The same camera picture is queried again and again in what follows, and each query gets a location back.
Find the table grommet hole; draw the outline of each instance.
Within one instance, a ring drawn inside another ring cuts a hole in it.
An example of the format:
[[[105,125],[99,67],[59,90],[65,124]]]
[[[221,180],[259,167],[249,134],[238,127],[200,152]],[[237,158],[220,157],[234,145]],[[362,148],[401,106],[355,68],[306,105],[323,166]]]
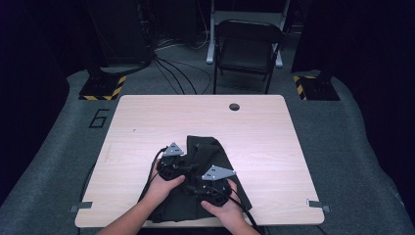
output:
[[[238,104],[236,104],[236,103],[232,103],[232,104],[229,105],[229,109],[231,111],[239,111],[240,108],[241,107]]]

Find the wooden table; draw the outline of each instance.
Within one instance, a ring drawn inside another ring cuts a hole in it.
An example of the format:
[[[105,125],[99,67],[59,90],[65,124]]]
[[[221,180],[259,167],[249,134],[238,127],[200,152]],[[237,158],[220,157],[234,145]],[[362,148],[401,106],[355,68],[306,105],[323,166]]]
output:
[[[230,104],[239,111],[231,111]],[[321,209],[287,105],[279,95],[128,95],[119,100],[80,209],[78,227],[104,227],[136,204],[159,149],[188,135],[216,138],[258,225],[319,224]],[[215,217],[144,226],[221,226]]]

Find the human hand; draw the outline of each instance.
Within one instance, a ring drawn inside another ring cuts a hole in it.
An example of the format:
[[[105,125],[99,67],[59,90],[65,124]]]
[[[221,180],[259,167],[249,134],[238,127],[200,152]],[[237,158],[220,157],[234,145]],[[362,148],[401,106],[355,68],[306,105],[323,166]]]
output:
[[[143,200],[146,201],[147,204],[150,204],[154,208],[158,206],[164,199],[168,196],[170,191],[180,185],[183,181],[185,176],[180,175],[175,179],[172,180],[164,180],[160,177],[157,171],[157,165],[159,164],[159,160],[156,161],[155,166],[153,167],[152,171],[152,182],[150,183],[150,187],[147,190],[146,195],[144,196]]]
[[[237,192],[237,185],[230,179],[228,179],[228,182],[232,188],[232,194],[230,197],[238,203],[241,203],[241,200],[235,193]],[[237,231],[244,230],[246,227],[251,230],[248,228],[250,226],[244,219],[241,207],[231,200],[228,200],[228,202],[226,202],[222,207],[216,207],[207,201],[202,201],[201,204],[205,210],[218,217],[223,226],[226,227],[232,234],[237,234]]]

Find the wire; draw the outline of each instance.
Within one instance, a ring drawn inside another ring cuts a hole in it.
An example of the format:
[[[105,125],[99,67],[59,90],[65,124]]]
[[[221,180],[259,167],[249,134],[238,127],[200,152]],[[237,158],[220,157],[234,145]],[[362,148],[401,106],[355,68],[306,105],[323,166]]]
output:
[[[164,60],[164,59],[162,59],[162,58],[160,58],[160,57],[158,57],[158,56],[156,56],[156,58],[158,59],[158,60],[161,60],[161,61],[163,61],[163,62],[165,62],[166,64],[168,64],[168,65],[170,65],[170,66],[172,66],[173,68],[175,68],[177,71],[179,71],[185,78],[186,78],[186,80],[189,82],[189,84],[192,86],[192,88],[193,88],[193,91],[195,92],[195,95],[197,95],[198,94],[198,92],[196,92],[196,89],[195,89],[195,86],[193,85],[193,83],[192,83],[192,81],[190,81],[190,79],[189,79],[189,77],[187,77],[187,75],[186,74],[184,74],[183,73],[183,71],[181,71],[178,67],[176,67],[175,65],[173,65],[172,63],[170,63],[169,61],[167,61],[167,60]]]
[[[161,48],[158,48],[155,51],[164,50],[164,49],[167,49],[167,48],[170,48],[170,47],[174,47],[174,46],[184,46],[184,45],[186,45],[186,44],[184,44],[184,43],[170,44],[170,45],[167,45],[167,46],[163,46]]]
[[[321,228],[319,225],[315,225],[315,226],[318,228],[318,230],[320,230],[322,234],[327,235],[326,231],[324,231],[323,228]]]
[[[164,59],[164,60],[165,60],[165,61],[172,62],[172,63],[175,63],[175,64],[179,64],[179,65],[188,66],[188,67],[190,67],[190,68],[193,68],[193,69],[196,69],[196,70],[199,70],[199,71],[204,72],[204,73],[208,76],[208,84],[207,84],[207,87],[205,88],[205,90],[202,92],[202,94],[205,94],[205,92],[206,92],[206,91],[208,90],[208,88],[210,87],[210,84],[211,84],[211,76],[210,76],[210,74],[209,74],[207,71],[202,70],[202,69],[197,68],[197,67],[194,67],[194,66],[191,66],[191,65],[186,64],[186,63],[181,63],[181,62],[171,61],[171,60],[167,60],[167,59]]]
[[[167,147],[160,149],[160,150],[159,150],[159,152],[156,154],[155,158],[153,159],[153,162],[152,162],[152,167],[151,167],[151,169],[150,169],[150,173],[149,173],[149,177],[147,178],[146,185],[144,186],[143,192],[141,193],[141,196],[140,196],[140,198],[138,199],[138,202],[140,202],[140,201],[144,198],[144,195],[146,195],[147,190],[149,189],[150,184],[152,183],[153,179],[155,179],[155,177],[159,174],[159,173],[157,172],[157,173],[155,174],[155,176],[153,176],[153,177],[152,177],[152,174],[153,174],[153,169],[154,169],[154,167],[155,167],[155,164],[156,164],[157,158],[159,157],[159,154],[160,154],[160,153],[162,153],[162,152],[164,152],[166,149],[167,149]]]
[[[191,47],[191,48],[196,49],[196,50],[201,49],[208,42],[208,27],[207,27],[207,23],[205,22],[204,14],[202,13],[202,8],[201,8],[200,0],[198,0],[198,8],[199,8],[199,13],[201,14],[202,22],[204,23],[206,37],[205,37],[205,41],[202,43],[201,46],[199,46],[199,47]]]
[[[232,191],[236,194],[236,196],[238,196],[238,198],[239,198],[239,200],[241,201],[241,203],[239,203],[238,201],[236,201],[235,199],[233,199],[232,197],[230,197],[229,195],[226,195],[226,194],[224,194],[224,193],[222,193],[222,192],[220,192],[219,190],[217,190],[217,189],[215,189],[215,188],[213,188],[213,187],[207,187],[208,189],[211,189],[211,190],[213,190],[213,191],[216,191],[218,194],[220,194],[221,196],[223,196],[223,197],[226,197],[226,198],[228,198],[229,200],[231,200],[232,202],[234,202],[236,205],[238,205],[241,209],[242,209],[242,211],[247,215],[247,217],[248,217],[248,219],[250,220],[250,222],[251,222],[251,224],[253,225],[253,228],[259,233],[259,234],[261,234],[261,231],[260,231],[260,229],[259,229],[259,227],[256,225],[256,222],[255,222],[255,220],[254,220],[254,218],[253,218],[253,216],[250,214],[250,212],[248,211],[248,209],[245,207],[245,205],[242,203],[242,201],[241,201],[241,197],[239,197],[239,195],[238,195],[238,193],[235,191],[235,190],[233,190],[232,189]]]
[[[184,45],[184,44],[174,44],[175,42],[177,42],[177,40],[176,39],[172,39],[172,38],[160,39],[157,42],[157,49],[156,49],[156,51],[161,50],[161,49],[164,49],[164,48],[168,48],[170,46]]]
[[[167,82],[170,84],[170,86],[174,90],[174,92],[176,92],[176,94],[178,95],[179,93],[176,91],[173,84],[171,84],[170,80],[167,78],[167,76],[164,74],[164,72],[162,72],[162,70],[160,69],[159,64],[157,62],[156,62],[156,66],[159,69],[159,71],[161,72],[161,74],[164,76],[164,78],[167,80]]]
[[[268,231],[269,235],[271,235],[271,231],[269,231],[269,228],[267,226],[265,226],[266,231]]]
[[[174,79],[176,80],[177,84],[179,85],[180,90],[182,91],[183,95],[185,95],[184,90],[183,90],[183,87],[181,86],[180,81],[177,79],[176,75],[174,75],[174,73],[173,73],[171,70],[169,70],[166,66],[164,66],[164,65],[160,62],[160,60],[159,60],[158,58],[155,58],[155,60],[156,60],[156,63],[159,63],[159,65],[160,65],[161,67],[163,67],[165,70],[167,70],[168,72],[170,72],[170,74],[174,77]]]

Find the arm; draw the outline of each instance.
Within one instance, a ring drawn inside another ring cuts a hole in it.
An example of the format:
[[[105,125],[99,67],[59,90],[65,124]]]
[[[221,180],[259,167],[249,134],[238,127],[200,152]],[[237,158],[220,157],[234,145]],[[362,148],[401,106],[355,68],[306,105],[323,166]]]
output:
[[[237,190],[236,184],[230,179],[228,179],[228,182],[233,190],[231,197],[241,203],[239,197],[235,194]],[[233,235],[259,235],[259,233],[245,221],[242,209],[231,200],[221,208],[216,207],[207,201],[202,201],[202,207],[218,217],[223,226]]]
[[[184,175],[165,181],[156,174],[156,165],[153,168],[153,181],[144,198],[121,217],[110,223],[98,234],[137,234],[150,213],[168,196],[171,189],[184,181]]]

